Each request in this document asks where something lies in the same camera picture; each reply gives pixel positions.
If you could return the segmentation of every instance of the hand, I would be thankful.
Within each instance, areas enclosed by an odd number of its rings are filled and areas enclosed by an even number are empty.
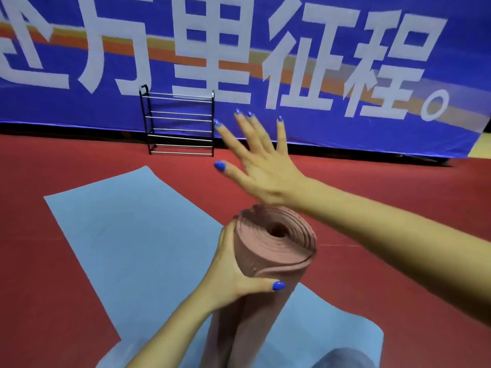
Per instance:
[[[273,147],[266,130],[249,112],[246,118],[239,110],[234,114],[250,151],[220,122],[215,128],[227,147],[242,162],[245,173],[226,161],[217,161],[215,167],[241,186],[249,195],[270,205],[289,205],[291,196],[302,189],[306,177],[300,173],[288,156],[285,124],[281,117],[276,121],[277,144]]]
[[[285,288],[285,284],[276,279],[249,278],[241,272],[234,253],[235,224],[236,220],[233,220],[221,230],[215,256],[197,288],[211,305],[212,311],[249,293],[273,292]]]

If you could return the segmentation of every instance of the red floor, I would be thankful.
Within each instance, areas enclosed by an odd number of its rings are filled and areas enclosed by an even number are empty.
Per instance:
[[[217,158],[233,160],[224,150]],[[491,240],[491,160],[437,168],[293,159],[311,177]],[[149,156],[135,144],[0,136],[1,365],[95,367],[118,341],[43,196],[148,165],[225,224],[253,200],[215,172],[215,160]],[[382,368],[491,366],[491,329],[353,241],[310,223],[320,247],[303,283],[384,330]]]

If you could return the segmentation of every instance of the blue fingernail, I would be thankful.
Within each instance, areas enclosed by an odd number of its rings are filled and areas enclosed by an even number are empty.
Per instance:
[[[285,289],[285,283],[284,282],[274,282],[273,283],[273,290],[274,291],[280,291],[282,289]]]
[[[215,161],[213,164],[218,172],[223,172],[225,170],[225,163],[223,161]]]

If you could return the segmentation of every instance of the pink yoga mat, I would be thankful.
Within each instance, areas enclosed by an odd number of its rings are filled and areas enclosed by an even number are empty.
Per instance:
[[[286,288],[251,294],[212,316],[200,368],[246,368],[254,361],[281,309],[316,253],[316,236],[285,207],[255,205],[242,211],[235,230],[235,257],[249,277],[275,278]]]

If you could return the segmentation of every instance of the forearm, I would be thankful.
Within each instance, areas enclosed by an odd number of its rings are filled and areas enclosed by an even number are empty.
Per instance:
[[[197,288],[126,368],[177,368],[213,308]]]
[[[293,209],[358,241],[468,314],[491,323],[491,243],[307,179]]]

